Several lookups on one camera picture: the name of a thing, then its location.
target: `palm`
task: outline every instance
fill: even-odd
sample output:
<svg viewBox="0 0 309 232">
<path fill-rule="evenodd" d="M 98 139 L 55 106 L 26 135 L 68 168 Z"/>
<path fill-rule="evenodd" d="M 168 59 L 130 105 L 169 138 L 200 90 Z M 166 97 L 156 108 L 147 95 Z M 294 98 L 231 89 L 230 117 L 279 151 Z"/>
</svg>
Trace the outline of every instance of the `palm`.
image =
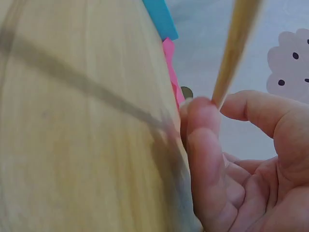
<svg viewBox="0 0 309 232">
<path fill-rule="evenodd" d="M 264 162 L 225 156 L 226 195 L 238 213 L 228 215 L 230 232 L 308 231 L 298 212 L 305 211 L 309 188 L 294 188 L 278 172 L 278 158 Z"/>
</svg>

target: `white cloud-shaped object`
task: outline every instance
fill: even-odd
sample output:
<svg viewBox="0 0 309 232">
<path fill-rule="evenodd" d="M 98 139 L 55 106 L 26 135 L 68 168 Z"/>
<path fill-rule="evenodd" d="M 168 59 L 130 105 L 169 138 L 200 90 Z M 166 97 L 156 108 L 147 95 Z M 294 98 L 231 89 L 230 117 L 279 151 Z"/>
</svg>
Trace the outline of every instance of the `white cloud-shaped object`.
<svg viewBox="0 0 309 232">
<path fill-rule="evenodd" d="M 283 32 L 268 52 L 269 93 L 309 104 L 309 30 Z"/>
</svg>

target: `finger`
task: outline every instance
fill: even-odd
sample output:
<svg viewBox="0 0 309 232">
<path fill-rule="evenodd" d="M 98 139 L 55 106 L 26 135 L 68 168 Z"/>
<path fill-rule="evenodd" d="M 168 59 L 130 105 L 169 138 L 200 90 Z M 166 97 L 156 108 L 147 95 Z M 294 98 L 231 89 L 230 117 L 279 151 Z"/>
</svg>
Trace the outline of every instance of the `finger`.
<svg viewBox="0 0 309 232">
<path fill-rule="evenodd" d="M 186 101 L 180 106 L 180 136 L 183 142 L 183 146 L 187 147 L 187 125 L 188 125 L 188 106 L 192 99 L 186 99 Z"/>
<path fill-rule="evenodd" d="M 208 128 L 219 135 L 220 114 L 215 104 L 204 97 L 195 98 L 188 106 L 187 135 L 195 129 Z"/>
<path fill-rule="evenodd" d="M 237 209 L 227 198 L 225 164 L 218 137 L 208 128 L 196 128 L 188 137 L 188 145 L 195 214 L 206 231 L 228 231 Z"/>
<path fill-rule="evenodd" d="M 235 208 L 239 209 L 245 198 L 245 189 L 241 184 L 228 176 L 226 178 L 226 195 Z"/>
<path fill-rule="evenodd" d="M 226 158 L 228 161 L 230 161 L 230 162 L 232 162 L 232 163 L 235 163 L 237 160 L 239 160 L 239 158 L 237 158 L 236 156 L 230 155 L 230 154 L 228 154 L 228 153 L 226 153 L 226 152 L 224 152 L 223 155 L 225 156 L 225 158 Z"/>
<path fill-rule="evenodd" d="M 263 163 L 265 160 L 238 160 L 235 162 L 235 164 L 244 170 L 246 170 L 248 173 L 253 175 L 255 173 L 255 170 Z"/>
<path fill-rule="evenodd" d="M 241 186 L 244 186 L 248 178 L 251 176 L 247 170 L 231 162 L 229 162 L 228 166 L 225 168 L 225 174 Z"/>
<path fill-rule="evenodd" d="M 218 141 L 220 116 L 206 98 L 188 107 L 188 160 L 194 209 L 207 231 L 227 231 L 237 209 L 226 195 L 225 164 Z"/>
<path fill-rule="evenodd" d="M 242 91 L 227 98 L 222 113 L 249 120 L 274 138 L 284 177 L 296 185 L 309 183 L 308 105 L 257 91 Z"/>
<path fill-rule="evenodd" d="M 258 91 L 241 91 L 229 95 L 221 112 L 232 119 L 250 121 L 273 138 L 278 122 L 302 104 Z"/>
</svg>

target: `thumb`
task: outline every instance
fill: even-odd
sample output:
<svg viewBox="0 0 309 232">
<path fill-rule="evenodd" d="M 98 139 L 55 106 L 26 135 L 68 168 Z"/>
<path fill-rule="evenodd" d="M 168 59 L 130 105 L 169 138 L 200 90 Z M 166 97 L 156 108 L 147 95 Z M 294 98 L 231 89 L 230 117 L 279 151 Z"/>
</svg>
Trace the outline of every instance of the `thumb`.
<svg viewBox="0 0 309 232">
<path fill-rule="evenodd" d="M 282 174 L 296 184 L 309 183 L 308 105 L 257 91 L 242 91 L 228 96 L 222 113 L 250 121 L 273 138 Z"/>
</svg>

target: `black dot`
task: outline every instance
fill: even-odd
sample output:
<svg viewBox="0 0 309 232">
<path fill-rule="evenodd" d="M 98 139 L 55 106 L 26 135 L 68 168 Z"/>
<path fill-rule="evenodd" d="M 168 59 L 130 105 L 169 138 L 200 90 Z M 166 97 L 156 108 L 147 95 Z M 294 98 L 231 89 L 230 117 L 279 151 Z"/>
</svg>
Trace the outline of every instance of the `black dot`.
<svg viewBox="0 0 309 232">
<path fill-rule="evenodd" d="M 280 86 L 284 86 L 284 85 L 285 85 L 285 81 L 283 81 L 283 80 L 279 80 L 279 81 L 278 81 L 278 85 L 280 85 Z"/>
<path fill-rule="evenodd" d="M 299 55 L 298 55 L 296 52 L 293 52 L 293 58 L 294 58 L 294 59 L 298 59 L 298 58 L 299 58 Z"/>
</svg>

